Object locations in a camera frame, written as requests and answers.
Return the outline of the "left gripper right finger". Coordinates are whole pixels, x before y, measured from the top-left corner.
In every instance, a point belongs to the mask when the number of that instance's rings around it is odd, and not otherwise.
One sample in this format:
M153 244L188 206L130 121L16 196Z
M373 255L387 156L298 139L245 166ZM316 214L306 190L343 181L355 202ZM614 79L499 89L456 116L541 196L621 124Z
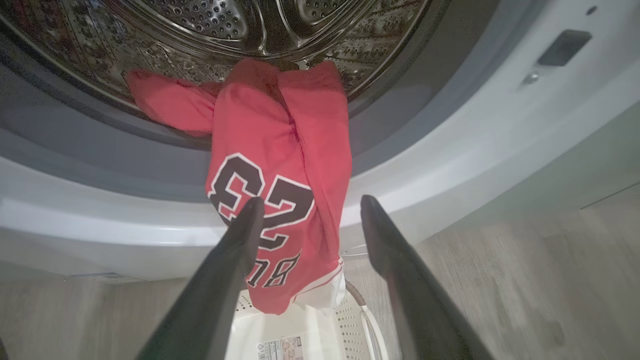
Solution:
M365 194L360 216L372 268L385 280L403 360L494 360L378 200Z

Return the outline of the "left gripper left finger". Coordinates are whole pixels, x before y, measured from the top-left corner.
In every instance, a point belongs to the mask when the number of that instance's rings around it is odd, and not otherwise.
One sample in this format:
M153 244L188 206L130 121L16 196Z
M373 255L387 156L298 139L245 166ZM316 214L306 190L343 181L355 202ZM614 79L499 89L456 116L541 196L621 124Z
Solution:
M253 270L265 203L244 205L135 360L224 360L234 310Z

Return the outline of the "red basketball jersey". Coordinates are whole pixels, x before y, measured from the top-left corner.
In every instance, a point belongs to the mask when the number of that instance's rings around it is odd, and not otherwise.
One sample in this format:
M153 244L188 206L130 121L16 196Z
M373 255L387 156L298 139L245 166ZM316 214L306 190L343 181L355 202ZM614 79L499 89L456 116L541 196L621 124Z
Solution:
M246 277L254 307L332 309L345 298L339 226L352 175L349 112L334 62L282 70L240 60L224 82L195 84L131 69L126 84L151 120L211 136L206 196L230 225L262 198L263 227Z

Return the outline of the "white printed label sticker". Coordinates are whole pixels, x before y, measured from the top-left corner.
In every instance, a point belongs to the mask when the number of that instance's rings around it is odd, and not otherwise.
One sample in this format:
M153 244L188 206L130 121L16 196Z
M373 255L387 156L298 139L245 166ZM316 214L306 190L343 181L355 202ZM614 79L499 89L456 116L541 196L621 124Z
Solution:
M282 337L257 345L257 360L305 360L302 337Z

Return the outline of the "cream perforated laundry basket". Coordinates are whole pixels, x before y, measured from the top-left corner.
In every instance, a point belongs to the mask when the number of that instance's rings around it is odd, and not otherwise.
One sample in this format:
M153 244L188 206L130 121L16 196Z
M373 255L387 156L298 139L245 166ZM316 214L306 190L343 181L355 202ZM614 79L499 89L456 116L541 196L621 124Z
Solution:
M349 282L334 309L293 304L279 316L258 311L242 290L224 360L258 360L258 344L294 336L302 338L304 360L390 360L377 320Z

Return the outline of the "white front-load washing machine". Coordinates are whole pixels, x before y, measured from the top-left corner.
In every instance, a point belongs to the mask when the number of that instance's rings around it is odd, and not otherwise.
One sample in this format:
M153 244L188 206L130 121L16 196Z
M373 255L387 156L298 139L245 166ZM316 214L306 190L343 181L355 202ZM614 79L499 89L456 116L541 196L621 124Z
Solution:
M361 196L418 243L515 186L640 101L640 0L512 0L491 35L486 78L462 75L426 137L352 176L344 256L363 255ZM592 39L562 67L537 60L564 30ZM0 266L155 281L194 273L224 233L210 203L111 193L0 156Z

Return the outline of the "stainless steel washing machine drum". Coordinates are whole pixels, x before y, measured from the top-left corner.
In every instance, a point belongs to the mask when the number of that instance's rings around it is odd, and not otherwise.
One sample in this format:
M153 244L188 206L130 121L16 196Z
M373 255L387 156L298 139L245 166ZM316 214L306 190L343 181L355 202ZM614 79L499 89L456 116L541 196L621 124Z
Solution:
M241 59L333 62L349 114L400 57L436 0L0 0L0 64L37 69L64 104L115 128L158 132L125 80L132 68L203 84Z

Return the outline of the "dark rectangular door lock slot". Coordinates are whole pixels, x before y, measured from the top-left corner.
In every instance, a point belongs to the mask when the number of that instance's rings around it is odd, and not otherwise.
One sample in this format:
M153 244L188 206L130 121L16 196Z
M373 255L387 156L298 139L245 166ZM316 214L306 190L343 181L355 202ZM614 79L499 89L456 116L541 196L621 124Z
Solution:
M592 37L592 34L585 30L563 30L542 53L536 63L546 67L564 67L585 47Z

